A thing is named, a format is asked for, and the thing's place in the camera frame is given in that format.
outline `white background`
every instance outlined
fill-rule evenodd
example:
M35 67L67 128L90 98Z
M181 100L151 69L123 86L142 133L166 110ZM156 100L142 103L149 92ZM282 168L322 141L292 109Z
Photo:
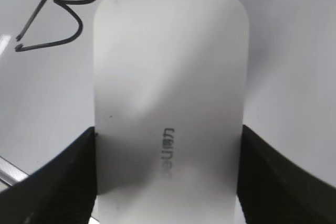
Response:
M0 34L16 36L40 0L0 0ZM27 173L92 126L92 21L82 36L0 61L0 156ZM240 0L250 18L244 123L296 164L336 186L336 1ZM49 0L22 40L66 38L76 22Z

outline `black marker drawing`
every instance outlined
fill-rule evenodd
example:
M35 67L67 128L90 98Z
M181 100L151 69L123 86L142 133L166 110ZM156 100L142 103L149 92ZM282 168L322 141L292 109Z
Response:
M39 48L60 46L60 45L64 45L64 44L67 44L67 43L70 43L70 42L74 41L75 39L77 39L81 35L81 33L83 31L83 22L80 19L80 17L68 5L86 5L86 4L90 4L90 3L94 2L94 1L95 0L54 0L55 4L59 5L63 9L65 9L77 21L77 23L78 23L78 29L75 32L75 34L72 35L71 37L67 38L67 39L63 39L63 40L59 40L59 41L54 41L54 42L50 42L50 43L45 43L45 44L34 45L34 46L24 47L23 44L19 44L19 45L17 45L15 47L15 51L16 52L23 52L23 51L29 51L29 50L39 49ZM27 24L25 25L25 27L23 28L23 30L16 37L17 41L20 41L23 38L23 36L25 35L26 31L31 26L32 22L36 18L37 14L41 11L42 7L44 6L44 4L46 2L47 2L47 0L41 0L40 1L40 3L36 7L35 11L31 15L31 17L29 18L29 20L28 20Z

